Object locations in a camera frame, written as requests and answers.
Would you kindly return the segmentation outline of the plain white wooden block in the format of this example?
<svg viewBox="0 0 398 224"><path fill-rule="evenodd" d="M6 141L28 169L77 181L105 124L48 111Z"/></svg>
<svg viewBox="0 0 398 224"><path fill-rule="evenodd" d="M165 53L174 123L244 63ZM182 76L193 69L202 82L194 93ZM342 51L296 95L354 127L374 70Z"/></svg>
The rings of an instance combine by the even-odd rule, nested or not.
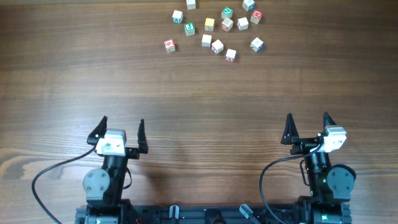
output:
<svg viewBox="0 0 398 224"><path fill-rule="evenodd" d="M238 19L238 29L246 30L249 27L249 22L246 17L242 17Z"/></svg>

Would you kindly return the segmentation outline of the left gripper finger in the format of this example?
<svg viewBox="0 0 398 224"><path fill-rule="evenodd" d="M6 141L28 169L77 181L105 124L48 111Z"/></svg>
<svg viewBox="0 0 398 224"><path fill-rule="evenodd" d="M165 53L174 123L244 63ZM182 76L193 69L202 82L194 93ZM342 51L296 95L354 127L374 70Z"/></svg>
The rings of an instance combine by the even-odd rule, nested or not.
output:
<svg viewBox="0 0 398 224"><path fill-rule="evenodd" d="M103 138L107 130L108 117L103 116L97 127L88 135L87 140L98 140Z"/></svg>
<svg viewBox="0 0 398 224"><path fill-rule="evenodd" d="M139 124L137 132L137 143L138 143L139 153L147 154L149 151L149 147L146 138L144 119L141 119Z"/></svg>

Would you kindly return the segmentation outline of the red 6 wooden block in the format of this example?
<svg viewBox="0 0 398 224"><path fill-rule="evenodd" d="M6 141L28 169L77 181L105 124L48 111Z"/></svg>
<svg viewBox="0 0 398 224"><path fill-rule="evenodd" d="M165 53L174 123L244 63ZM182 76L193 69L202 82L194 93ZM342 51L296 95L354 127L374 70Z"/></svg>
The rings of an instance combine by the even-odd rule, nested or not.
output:
<svg viewBox="0 0 398 224"><path fill-rule="evenodd" d="M164 41L165 49L167 53L171 53L175 51L175 43L173 39L165 40Z"/></svg>

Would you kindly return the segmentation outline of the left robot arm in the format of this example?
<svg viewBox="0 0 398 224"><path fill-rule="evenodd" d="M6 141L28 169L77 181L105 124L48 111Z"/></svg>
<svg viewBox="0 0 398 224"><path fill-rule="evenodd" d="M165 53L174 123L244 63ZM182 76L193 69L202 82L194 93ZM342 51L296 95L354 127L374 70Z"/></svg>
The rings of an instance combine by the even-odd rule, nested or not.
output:
<svg viewBox="0 0 398 224"><path fill-rule="evenodd" d="M83 179L87 206L76 211L75 223L141 223L141 217L131 201L122 198L122 192L131 186L124 184L125 176L131 174L128 160L138 160L149 150L144 120L137 131L137 147L127 147L125 130L108 128L107 121L103 117L87 137L87 143L104 161L101 168L89 171Z"/></svg>

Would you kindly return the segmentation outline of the red sided wooden block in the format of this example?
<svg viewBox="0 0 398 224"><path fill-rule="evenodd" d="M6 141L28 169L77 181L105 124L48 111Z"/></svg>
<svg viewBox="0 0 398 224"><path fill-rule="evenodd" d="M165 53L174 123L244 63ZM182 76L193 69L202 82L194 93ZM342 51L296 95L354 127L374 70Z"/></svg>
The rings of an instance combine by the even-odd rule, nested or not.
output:
<svg viewBox="0 0 398 224"><path fill-rule="evenodd" d="M222 52L224 49L224 45L223 43L220 41L220 39L214 41L211 44L211 50L215 53L215 54L219 54L220 52Z"/></svg>

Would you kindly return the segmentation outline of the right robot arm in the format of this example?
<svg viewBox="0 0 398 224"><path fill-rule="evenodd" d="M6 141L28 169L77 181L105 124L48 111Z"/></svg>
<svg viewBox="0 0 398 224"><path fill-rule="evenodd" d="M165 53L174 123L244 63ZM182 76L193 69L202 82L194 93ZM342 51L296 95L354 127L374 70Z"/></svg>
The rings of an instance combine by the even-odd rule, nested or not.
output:
<svg viewBox="0 0 398 224"><path fill-rule="evenodd" d="M323 114L323 131L314 138L300 138L293 115L287 115L281 144L291 145L290 154L303 156L300 171L310 187L310 196L300 196L292 209L292 223L349 224L348 202L356 180L355 171L344 164L331 164L329 153L341 148L346 130Z"/></svg>

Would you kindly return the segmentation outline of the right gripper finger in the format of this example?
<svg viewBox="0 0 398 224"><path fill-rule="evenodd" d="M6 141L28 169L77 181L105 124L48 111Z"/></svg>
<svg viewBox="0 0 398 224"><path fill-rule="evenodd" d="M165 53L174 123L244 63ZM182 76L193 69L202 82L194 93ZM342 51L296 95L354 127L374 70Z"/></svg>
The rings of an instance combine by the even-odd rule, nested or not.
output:
<svg viewBox="0 0 398 224"><path fill-rule="evenodd" d="M331 118L331 116L328 114L328 112L323 113L323 127L326 128L327 126L335 126L336 123L334 120Z"/></svg>
<svg viewBox="0 0 398 224"><path fill-rule="evenodd" d="M295 125L292 113L287 114L285 129L282 134L280 143L283 145L292 145L299 143L300 137Z"/></svg>

